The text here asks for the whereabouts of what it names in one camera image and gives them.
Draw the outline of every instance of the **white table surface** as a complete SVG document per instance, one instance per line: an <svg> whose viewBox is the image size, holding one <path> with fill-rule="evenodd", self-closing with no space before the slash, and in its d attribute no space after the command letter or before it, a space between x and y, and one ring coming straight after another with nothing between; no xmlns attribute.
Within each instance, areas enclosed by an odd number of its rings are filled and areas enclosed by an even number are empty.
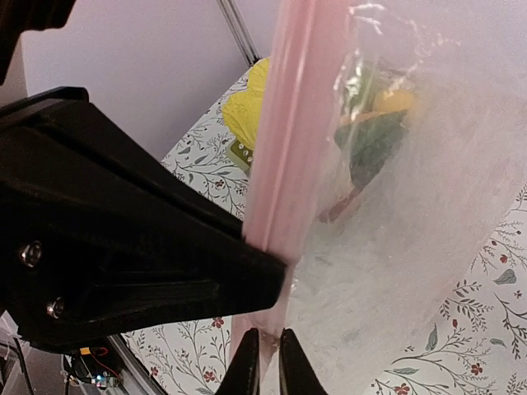
<svg viewBox="0 0 527 395"><path fill-rule="evenodd" d="M241 218L245 174L225 156L222 119L243 76L163 160L178 179ZM527 395L527 187L437 316L364 392L368 395ZM172 323L125 333L133 354L170 395L211 394L228 366L231 319ZM363 388L350 388L350 393Z"/></svg>

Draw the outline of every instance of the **white wall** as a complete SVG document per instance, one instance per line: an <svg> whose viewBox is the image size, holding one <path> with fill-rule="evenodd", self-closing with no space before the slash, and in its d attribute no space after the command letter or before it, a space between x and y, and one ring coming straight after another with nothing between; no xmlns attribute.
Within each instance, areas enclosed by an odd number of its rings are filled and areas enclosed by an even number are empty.
<svg viewBox="0 0 527 395"><path fill-rule="evenodd" d="M29 95L84 86L157 159L247 68L212 0L77 0L22 46Z"/></svg>
<svg viewBox="0 0 527 395"><path fill-rule="evenodd" d="M262 58L271 54L273 34L282 0L236 0L254 45Z"/></svg>
<svg viewBox="0 0 527 395"><path fill-rule="evenodd" d="M24 63L22 62L22 50L20 44L16 46L7 77L0 86L0 107L8 105L13 101L23 99L27 96L26 80L24 78Z"/></svg>

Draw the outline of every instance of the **metal pole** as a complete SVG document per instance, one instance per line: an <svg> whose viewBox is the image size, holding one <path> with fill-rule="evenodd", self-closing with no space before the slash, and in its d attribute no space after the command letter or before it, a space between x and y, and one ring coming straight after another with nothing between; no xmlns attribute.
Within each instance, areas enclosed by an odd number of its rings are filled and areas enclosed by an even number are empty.
<svg viewBox="0 0 527 395"><path fill-rule="evenodd" d="M217 0L217 4L222 10L227 25L245 61L249 66L253 66L259 61L260 57L235 1Z"/></svg>

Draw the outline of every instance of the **clear plastic bag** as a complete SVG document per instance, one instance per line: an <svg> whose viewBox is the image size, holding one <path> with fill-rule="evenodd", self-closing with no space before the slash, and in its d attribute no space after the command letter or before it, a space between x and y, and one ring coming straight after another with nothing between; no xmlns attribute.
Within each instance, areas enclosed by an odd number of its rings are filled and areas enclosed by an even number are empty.
<svg viewBox="0 0 527 395"><path fill-rule="evenodd" d="M234 348L259 328L265 370L287 325L329 393L359 392L427 323L527 170L526 10L283 3L244 234L290 271Z"/></svg>

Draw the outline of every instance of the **screw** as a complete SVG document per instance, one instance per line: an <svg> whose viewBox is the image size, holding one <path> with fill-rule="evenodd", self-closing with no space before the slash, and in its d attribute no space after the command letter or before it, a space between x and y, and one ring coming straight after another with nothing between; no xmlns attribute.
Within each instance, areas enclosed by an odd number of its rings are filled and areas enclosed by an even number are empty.
<svg viewBox="0 0 527 395"><path fill-rule="evenodd" d="M42 243L33 241L22 247L18 253L18 258L27 267L35 267L42 258Z"/></svg>
<svg viewBox="0 0 527 395"><path fill-rule="evenodd" d="M54 302L49 302L46 305L46 313L48 316L58 319L64 312L64 300L63 298L57 298Z"/></svg>

